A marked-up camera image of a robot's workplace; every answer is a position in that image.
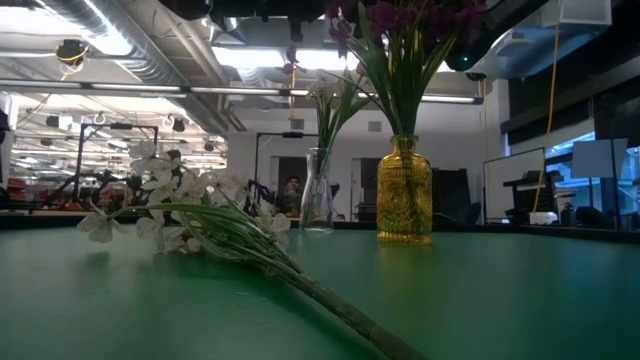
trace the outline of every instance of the desk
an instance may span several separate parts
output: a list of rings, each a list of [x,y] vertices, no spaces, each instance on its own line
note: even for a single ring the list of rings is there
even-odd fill
[[[296,290],[150,241],[0,232],[0,359],[381,359]],[[640,247],[530,234],[290,231],[325,286],[431,360],[637,360]]]

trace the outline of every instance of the vase pattern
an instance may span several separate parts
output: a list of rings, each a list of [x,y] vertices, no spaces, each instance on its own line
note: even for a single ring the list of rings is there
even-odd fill
[[[431,244],[433,199],[429,161],[415,154],[417,138],[392,137],[393,154],[378,165],[378,240]]]

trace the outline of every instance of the white flower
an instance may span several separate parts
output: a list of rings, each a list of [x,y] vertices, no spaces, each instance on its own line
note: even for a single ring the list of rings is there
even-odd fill
[[[200,175],[202,184],[213,187],[212,201],[215,204],[226,203],[223,193],[231,197],[235,202],[240,203],[247,197],[247,188],[244,178],[234,175],[224,170],[206,172]]]
[[[342,81],[332,78],[323,72],[318,72],[318,80],[307,87],[307,100],[313,97],[322,99],[331,99],[334,94],[338,97],[342,96],[344,84]]]
[[[200,242],[194,238],[190,238],[189,240],[187,240],[187,244],[186,244],[187,250],[190,253],[197,253],[198,251],[200,251],[200,248],[202,247],[202,245],[200,245]]]
[[[129,147],[129,156],[138,159],[131,162],[130,166],[138,174],[151,170],[156,156],[156,144],[150,140],[142,140],[138,145]]]
[[[149,195],[149,204],[159,204],[168,198],[178,186],[178,178],[171,177],[170,171],[162,171],[155,174],[156,180],[150,180],[142,185],[144,190],[153,190]]]
[[[289,237],[287,231],[291,227],[291,220],[289,220],[284,214],[277,214],[275,217],[271,217],[268,212],[261,212],[260,217],[257,218],[264,227],[272,232],[278,240],[278,245],[286,249],[289,246]]]
[[[180,187],[176,191],[176,196],[183,199],[197,199],[198,203],[206,191],[206,186],[202,178],[195,176],[195,174],[187,172],[182,176]],[[193,203],[189,200],[184,201],[186,203]]]
[[[144,239],[153,240],[158,252],[170,252],[184,246],[181,238],[183,227],[164,228],[164,219],[140,218],[136,223],[138,236]]]
[[[116,228],[116,230],[121,233],[125,232],[122,225],[113,219],[109,219],[104,211],[95,207],[94,210],[97,212],[87,215],[87,217],[82,219],[78,224],[80,231],[89,233],[89,241],[100,243],[111,242],[111,240],[113,240],[113,228]]]
[[[149,165],[149,171],[153,173],[171,172],[180,166],[180,158],[171,159],[169,153],[162,153],[153,159]]]

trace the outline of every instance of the yellow cable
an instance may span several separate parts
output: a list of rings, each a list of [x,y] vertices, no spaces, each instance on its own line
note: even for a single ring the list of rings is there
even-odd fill
[[[76,55],[76,56],[73,56],[73,57],[70,57],[70,58],[61,58],[61,57],[59,57],[59,56],[57,56],[57,55],[56,55],[56,57],[57,57],[57,58],[58,58],[58,60],[60,60],[60,61],[77,61],[78,59],[80,59],[81,57],[83,57],[83,56],[87,53],[87,51],[89,51],[89,47],[88,47],[88,46],[86,46],[86,47],[84,48],[84,51],[83,51],[82,53],[80,53],[80,54],[78,54],[78,55]]]
[[[551,137],[551,124],[553,123],[553,109],[555,102],[555,94],[556,94],[556,75],[558,72],[558,48],[560,45],[560,19],[556,23],[556,40],[555,47],[553,50],[553,72],[551,73],[551,99],[549,101],[549,121],[547,122],[547,133],[545,135],[545,147],[544,150],[547,151],[549,148],[549,143]],[[540,201],[540,189],[542,188],[542,179],[544,179],[544,174],[546,173],[546,154],[543,154],[545,159],[542,161],[542,169],[540,170],[540,175],[538,176],[538,187],[536,189],[536,202],[533,205],[533,212],[538,211],[538,203]]]
[[[296,66],[293,65],[293,73],[291,74],[291,90],[296,88]],[[289,120],[295,120],[295,116],[293,116],[293,110],[296,105],[296,98],[291,95],[291,115],[289,115]]]
[[[486,99],[487,98],[487,79],[482,79],[482,98]],[[482,112],[483,112],[483,116],[484,116],[484,146],[485,146],[485,158],[486,161],[489,161],[489,134],[488,134],[488,119],[487,119],[487,102],[483,101],[482,102]],[[491,171],[490,168],[487,167],[487,182],[485,183],[485,190],[487,192],[486,194],[486,199],[485,199],[485,205],[486,204],[490,204],[491,203]],[[485,218],[488,220],[489,216],[487,214],[484,214]]]

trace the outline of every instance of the clear glass vase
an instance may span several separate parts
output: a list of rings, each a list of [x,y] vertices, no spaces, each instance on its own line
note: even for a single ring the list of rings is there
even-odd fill
[[[330,152],[324,148],[307,151],[307,183],[302,195],[300,229],[333,231],[333,198],[329,183]]]

